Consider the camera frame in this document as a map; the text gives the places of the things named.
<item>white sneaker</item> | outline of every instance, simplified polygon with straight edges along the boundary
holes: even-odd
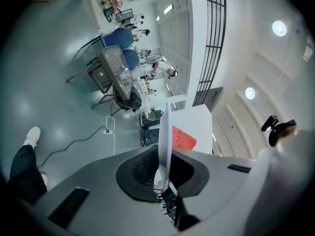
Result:
[[[36,143],[40,137],[40,128],[33,127],[29,130],[28,134],[26,135],[26,139],[23,145],[31,145],[33,149],[36,147]]]
[[[45,173],[41,173],[41,177],[43,178],[44,184],[45,184],[45,186],[47,187],[47,183],[48,183],[48,177],[47,177],[47,175],[46,175]]]

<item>floor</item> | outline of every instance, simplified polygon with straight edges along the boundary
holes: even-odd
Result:
[[[13,157],[31,127],[42,131],[35,149],[40,165],[50,152],[89,137],[105,125],[111,107],[118,109],[112,102],[91,109],[102,94],[88,76],[65,82],[85,71],[101,49],[95,44],[79,51],[98,34],[88,0],[33,3],[17,20],[0,54],[0,169],[7,180]],[[124,111],[114,117],[115,153],[139,148],[136,119]],[[82,166],[112,154],[113,137],[100,130],[90,140],[54,154],[40,170],[48,175],[50,189]]]

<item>black slot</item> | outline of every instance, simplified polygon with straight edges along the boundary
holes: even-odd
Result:
[[[243,172],[243,173],[249,173],[251,171],[251,168],[249,168],[249,167],[244,167],[244,166],[240,166],[240,165],[236,165],[236,164],[231,164],[227,168],[230,170],[239,171],[239,172]]]
[[[49,219],[58,226],[66,229],[89,193],[88,190],[75,188],[49,216]]]

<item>blue chair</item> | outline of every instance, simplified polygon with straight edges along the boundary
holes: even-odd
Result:
[[[135,69],[140,62],[137,51],[132,49],[124,49],[123,55],[125,57],[129,70],[132,71],[133,69]]]
[[[128,48],[134,42],[131,30],[119,27],[110,34],[102,33],[100,36],[82,46],[81,49],[90,43],[93,45],[100,40],[102,40],[104,47],[119,45],[122,50]]]

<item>metal railing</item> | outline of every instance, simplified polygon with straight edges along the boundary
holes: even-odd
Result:
[[[207,0],[208,33],[203,68],[193,105],[205,103],[220,61],[226,25],[226,0]]]

